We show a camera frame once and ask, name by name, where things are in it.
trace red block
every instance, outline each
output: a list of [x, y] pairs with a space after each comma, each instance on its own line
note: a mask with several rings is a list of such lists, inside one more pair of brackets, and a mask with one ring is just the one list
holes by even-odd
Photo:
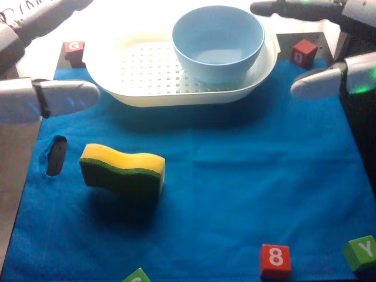
[[293, 47], [290, 59], [296, 65], [308, 69], [313, 65], [317, 49], [317, 45], [303, 39]]
[[286, 280], [290, 273], [290, 248], [264, 244], [260, 250], [260, 276], [266, 279]]
[[82, 68], [85, 64], [82, 62], [84, 44], [81, 41], [65, 42], [65, 58], [69, 60], [73, 68]]

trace bowl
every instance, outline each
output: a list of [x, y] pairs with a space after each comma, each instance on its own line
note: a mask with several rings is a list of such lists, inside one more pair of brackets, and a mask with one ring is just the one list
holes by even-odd
[[207, 6], [183, 15], [174, 25], [172, 44], [179, 63], [207, 83], [242, 79], [265, 40], [252, 14], [230, 6]]

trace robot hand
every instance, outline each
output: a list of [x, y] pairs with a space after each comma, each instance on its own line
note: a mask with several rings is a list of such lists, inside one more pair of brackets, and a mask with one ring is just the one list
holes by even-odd
[[[29, 0], [34, 9], [21, 10], [12, 22], [0, 13], [0, 74], [14, 66], [35, 38], [44, 36], [93, 0]], [[0, 123], [33, 122], [91, 107], [99, 100], [98, 88], [82, 81], [0, 81]]]
[[[376, 2], [364, 0], [277, 0], [255, 2], [256, 15], [277, 13], [302, 21], [328, 19], [342, 31], [376, 42]], [[327, 69], [315, 69], [296, 78], [291, 94], [300, 98], [321, 98], [341, 92], [356, 94], [376, 89], [376, 52], [337, 62]]]

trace blue cloth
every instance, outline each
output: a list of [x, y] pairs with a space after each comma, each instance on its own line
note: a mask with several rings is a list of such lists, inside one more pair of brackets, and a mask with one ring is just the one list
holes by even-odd
[[[315, 61], [315, 67], [324, 62]], [[304, 70], [279, 61], [248, 97], [224, 105], [133, 108], [102, 93], [95, 108], [42, 122], [2, 281], [259, 281], [262, 244], [290, 246], [290, 280], [355, 278], [341, 253], [375, 236], [376, 202], [338, 97], [299, 100]], [[91, 81], [85, 69], [56, 79]], [[54, 136], [68, 140], [61, 174], [45, 174]], [[87, 143], [166, 158], [149, 225], [86, 187]]]

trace sponge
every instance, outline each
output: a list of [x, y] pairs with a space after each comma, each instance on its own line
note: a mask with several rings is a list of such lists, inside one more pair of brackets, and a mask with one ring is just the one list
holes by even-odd
[[129, 197], [159, 197], [165, 179], [164, 158], [126, 154], [99, 144], [87, 144], [79, 160], [87, 186]]

